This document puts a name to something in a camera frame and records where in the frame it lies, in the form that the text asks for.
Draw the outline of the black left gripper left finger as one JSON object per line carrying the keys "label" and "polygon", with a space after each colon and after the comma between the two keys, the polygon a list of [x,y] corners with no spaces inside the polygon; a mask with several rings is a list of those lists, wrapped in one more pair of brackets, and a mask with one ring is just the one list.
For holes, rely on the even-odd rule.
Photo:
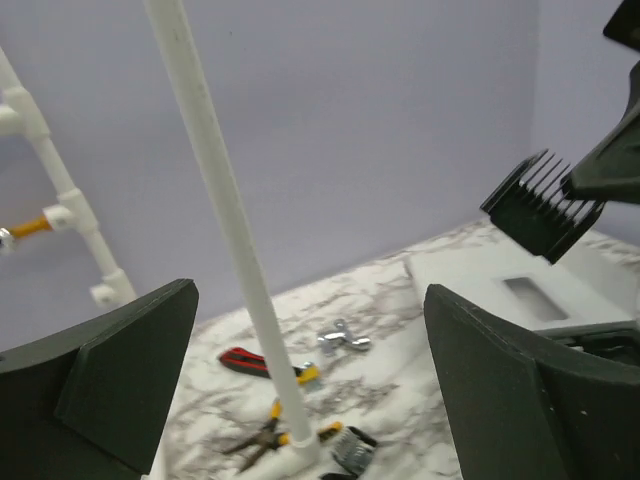
{"label": "black left gripper left finger", "polygon": [[150,473],[198,307],[174,280],[116,310],[1,354],[4,479]]}

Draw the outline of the black clipper guard comb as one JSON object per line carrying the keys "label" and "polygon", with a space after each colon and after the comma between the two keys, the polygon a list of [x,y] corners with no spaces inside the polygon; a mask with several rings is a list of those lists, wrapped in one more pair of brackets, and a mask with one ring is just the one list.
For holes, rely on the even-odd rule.
{"label": "black clipper guard comb", "polygon": [[357,477],[347,473],[329,472],[322,474],[319,480],[356,480]]}

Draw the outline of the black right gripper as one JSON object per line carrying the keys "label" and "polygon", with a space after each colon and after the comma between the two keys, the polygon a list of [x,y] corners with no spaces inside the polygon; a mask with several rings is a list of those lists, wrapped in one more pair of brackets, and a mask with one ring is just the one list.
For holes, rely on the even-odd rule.
{"label": "black right gripper", "polygon": [[[640,0],[623,0],[603,35],[639,49]],[[571,172],[562,191],[569,199],[639,204],[639,63],[629,73],[629,99],[619,123]]]}

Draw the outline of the clear black clipper guard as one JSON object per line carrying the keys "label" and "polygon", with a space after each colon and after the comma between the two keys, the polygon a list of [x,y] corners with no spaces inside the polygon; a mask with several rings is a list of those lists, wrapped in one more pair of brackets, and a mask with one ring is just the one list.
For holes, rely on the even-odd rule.
{"label": "clear black clipper guard", "polygon": [[346,426],[331,452],[334,461],[352,477],[360,477],[372,463],[380,442],[354,426]]}

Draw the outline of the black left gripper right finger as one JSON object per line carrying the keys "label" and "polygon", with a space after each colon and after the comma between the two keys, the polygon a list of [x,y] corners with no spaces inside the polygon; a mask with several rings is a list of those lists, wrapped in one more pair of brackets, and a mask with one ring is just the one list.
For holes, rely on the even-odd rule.
{"label": "black left gripper right finger", "polygon": [[635,479],[639,332],[542,336],[442,285],[424,318],[466,479]]}

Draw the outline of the white hair clipper kit box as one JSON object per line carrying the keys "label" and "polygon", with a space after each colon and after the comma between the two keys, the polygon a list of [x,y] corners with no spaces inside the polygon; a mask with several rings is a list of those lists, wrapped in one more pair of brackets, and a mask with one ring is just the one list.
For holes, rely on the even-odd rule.
{"label": "white hair clipper kit box", "polygon": [[420,253],[407,260],[418,298],[442,284],[489,313],[566,346],[639,362],[639,281],[595,250],[574,245],[557,263],[510,239]]}

